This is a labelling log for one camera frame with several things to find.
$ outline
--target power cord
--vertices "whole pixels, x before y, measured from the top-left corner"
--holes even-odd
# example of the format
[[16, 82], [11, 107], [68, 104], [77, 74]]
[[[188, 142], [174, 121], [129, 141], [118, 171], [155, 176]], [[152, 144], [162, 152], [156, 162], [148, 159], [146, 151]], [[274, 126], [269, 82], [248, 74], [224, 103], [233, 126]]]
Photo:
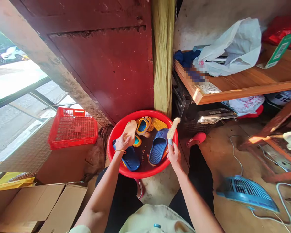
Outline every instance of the power cord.
[[[234, 146], [233, 141], [231, 140], [232, 137], [241, 137], [241, 136], [240, 136], [240, 135], [233, 135], [233, 136], [230, 136], [229, 139], [230, 139], [230, 142], [232, 143], [232, 146], [233, 146], [233, 156], [234, 156], [235, 159], [239, 162], [240, 167], [241, 167], [241, 173], [240, 173], [240, 176], [243, 176], [243, 165], [242, 165], [241, 162], [238, 160], [238, 158], [235, 156], [235, 146]], [[283, 170], [287, 171], [284, 167], [282, 167], [281, 165], [279, 165], [278, 163], [276, 163], [274, 160], [272, 160], [272, 159], [270, 159], [268, 156], [266, 156], [265, 151], [264, 151], [264, 149], [261, 147], [261, 145], [259, 145], [259, 147], [261, 148], [261, 150], [262, 150], [262, 152], [263, 152], [263, 155], [264, 155], [266, 158], [268, 158], [270, 161], [272, 161], [273, 163], [275, 163], [275, 164], [277, 164], [278, 166], [280, 166]], [[282, 205], [284, 206], [284, 208], [285, 208], [285, 210], [286, 210], [286, 212], [287, 212], [287, 214], [288, 214], [288, 217], [289, 217], [289, 222], [288, 222], [288, 223], [283, 222], [283, 221], [281, 220], [281, 218], [280, 218], [277, 214], [275, 214], [275, 213], [274, 213], [274, 214], [275, 214], [275, 215], [280, 219], [280, 221], [278, 221], [277, 219], [272, 218], [272, 217], [259, 217], [259, 216], [257, 216], [257, 215], [254, 213], [253, 210], [251, 210], [251, 213], [252, 213], [256, 218], [258, 218], [258, 219], [267, 219], [267, 220], [272, 220], [272, 221], [275, 221], [275, 222], [277, 222], [277, 223], [283, 224], [283, 225], [285, 226], [285, 228], [287, 229], [287, 231], [288, 231], [289, 233], [291, 233], [291, 232], [289, 231], [289, 229], [287, 228], [287, 226], [291, 226], [291, 215], [290, 215], [290, 213], [289, 213], [289, 211], [288, 211], [288, 209], [287, 209], [287, 207], [286, 207], [286, 205], [285, 205], [285, 203], [284, 203], [284, 200], [283, 200], [283, 198], [282, 198], [281, 192], [280, 192], [280, 190], [279, 190], [279, 186], [280, 186], [280, 185], [288, 185], [288, 186], [291, 186], [291, 184], [287, 184], [287, 183], [278, 183], [278, 184], [276, 185], [276, 189], [277, 189], [278, 195], [279, 195], [279, 197], [280, 197], [281, 203], [282, 203]]]

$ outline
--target white car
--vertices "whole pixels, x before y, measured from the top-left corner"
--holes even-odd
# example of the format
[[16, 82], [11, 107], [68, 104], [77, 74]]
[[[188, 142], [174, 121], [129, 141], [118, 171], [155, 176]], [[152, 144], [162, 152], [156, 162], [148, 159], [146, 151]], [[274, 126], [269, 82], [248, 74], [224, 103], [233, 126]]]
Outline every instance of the white car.
[[22, 60], [23, 55], [26, 55], [17, 46], [9, 47], [5, 53], [1, 54], [1, 57], [6, 61]]

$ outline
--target hand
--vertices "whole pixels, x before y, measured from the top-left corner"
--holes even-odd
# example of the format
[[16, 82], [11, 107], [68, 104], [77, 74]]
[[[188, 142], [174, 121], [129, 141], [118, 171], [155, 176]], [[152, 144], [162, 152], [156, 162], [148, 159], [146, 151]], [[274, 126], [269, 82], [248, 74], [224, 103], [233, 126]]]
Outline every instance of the hand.
[[129, 141], [131, 140], [131, 136], [126, 137], [127, 133], [123, 133], [115, 143], [115, 147], [117, 150], [126, 150], [129, 145]]
[[173, 142], [174, 148], [170, 144], [168, 144], [167, 149], [167, 158], [169, 158], [170, 163], [174, 170], [182, 169], [181, 166], [181, 152], [178, 149], [178, 146]]

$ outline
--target blue cloth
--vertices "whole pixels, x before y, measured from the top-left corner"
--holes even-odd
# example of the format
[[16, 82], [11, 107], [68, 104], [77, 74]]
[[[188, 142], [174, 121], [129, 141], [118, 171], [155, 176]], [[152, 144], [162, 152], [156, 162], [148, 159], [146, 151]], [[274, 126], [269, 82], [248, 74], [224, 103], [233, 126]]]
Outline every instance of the blue cloth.
[[193, 60], [200, 55], [200, 50], [188, 51], [188, 52], [182, 52], [181, 50], [178, 50], [174, 54], [174, 59], [180, 62], [180, 64], [183, 66], [183, 68], [190, 68], [192, 67]]

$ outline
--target gold bracelet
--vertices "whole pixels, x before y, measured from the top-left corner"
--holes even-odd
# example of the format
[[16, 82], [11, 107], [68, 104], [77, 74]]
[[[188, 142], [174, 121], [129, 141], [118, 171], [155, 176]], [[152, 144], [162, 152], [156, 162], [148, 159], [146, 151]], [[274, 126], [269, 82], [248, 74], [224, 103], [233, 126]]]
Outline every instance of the gold bracelet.
[[117, 152], [117, 151], [123, 151], [124, 154], [126, 154], [126, 151], [124, 151], [124, 150], [115, 150], [114, 152]]

